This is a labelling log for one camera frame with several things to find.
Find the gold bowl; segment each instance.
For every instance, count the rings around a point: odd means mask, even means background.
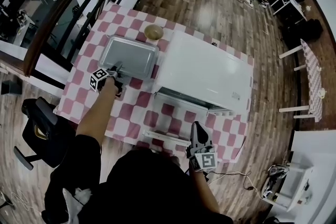
[[[163,28],[158,25],[148,25],[145,28],[145,36],[151,40],[159,40],[163,37]]]

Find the wooden floor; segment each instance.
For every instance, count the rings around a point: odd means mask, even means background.
[[[243,153],[237,164],[220,164],[217,172],[251,171],[250,178],[260,189],[266,179],[265,170],[274,163],[282,163],[283,153],[288,148],[294,120],[291,113],[281,114],[278,109],[296,104],[297,85],[292,72],[293,58],[278,59],[286,49],[280,41],[277,20],[270,9],[263,9],[256,2],[254,5],[255,8],[250,9],[236,0],[140,0],[136,9],[193,27],[254,57],[253,102]],[[42,210],[51,169],[40,161],[36,162],[33,171],[28,171],[13,154],[14,145],[29,154],[21,137],[24,117],[20,106],[25,98],[36,96],[57,101],[26,84],[21,97],[0,97],[0,186],[8,195],[20,189],[30,205]],[[116,160],[130,148],[131,145],[105,139],[101,181],[106,179]],[[254,191],[245,190],[243,180],[239,176],[226,176],[214,182],[211,189],[222,213],[232,217],[236,223],[257,223],[269,206],[259,200]],[[0,214],[8,223],[42,223],[38,213],[27,212],[22,205],[18,205],[16,211],[7,211],[9,216],[4,214],[4,209]]]

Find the black sleeve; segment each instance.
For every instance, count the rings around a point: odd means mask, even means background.
[[[43,219],[47,220],[47,223],[67,222],[68,213],[63,188],[72,195],[75,194],[76,188],[93,190],[99,185],[100,166],[98,141],[93,137],[77,135],[62,163],[50,175]]]

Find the rectangular tray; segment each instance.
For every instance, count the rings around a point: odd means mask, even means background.
[[[121,74],[145,80],[152,74],[157,51],[157,47],[124,37],[112,36],[101,55],[98,66],[109,69],[121,61]]]

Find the checkered tablecloth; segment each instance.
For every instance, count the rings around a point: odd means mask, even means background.
[[[306,42],[301,40],[302,50],[306,61],[308,84],[309,84],[309,114],[313,114],[315,122],[322,119],[322,99],[319,97],[318,92],[322,88],[321,72],[319,62],[309,48]]]
[[[148,40],[144,29],[149,24],[163,27],[164,36],[158,41]],[[209,114],[202,116],[197,111],[176,108],[165,103],[153,92],[153,83],[162,63],[174,30],[180,30],[209,43],[218,44],[219,48],[238,57],[251,65],[254,60],[234,48],[220,43],[209,36],[173,23],[166,19],[138,12],[109,3],[93,26],[89,36],[80,49],[76,62],[70,72],[61,101],[56,113],[75,123],[83,118],[93,105],[97,93],[89,87],[90,74],[98,69],[98,60],[109,40],[109,36],[118,35],[158,46],[159,56],[151,79],[142,81],[132,78],[117,98],[111,112],[106,136],[126,143],[165,151],[176,156],[185,156],[185,147],[172,145],[142,135],[144,130],[155,131],[185,140],[190,139],[191,125],[195,120],[204,123],[213,133],[213,143],[218,159],[222,162],[236,162],[241,153],[247,133],[250,99],[246,104],[246,114],[234,118]],[[250,90],[253,78],[250,78]]]

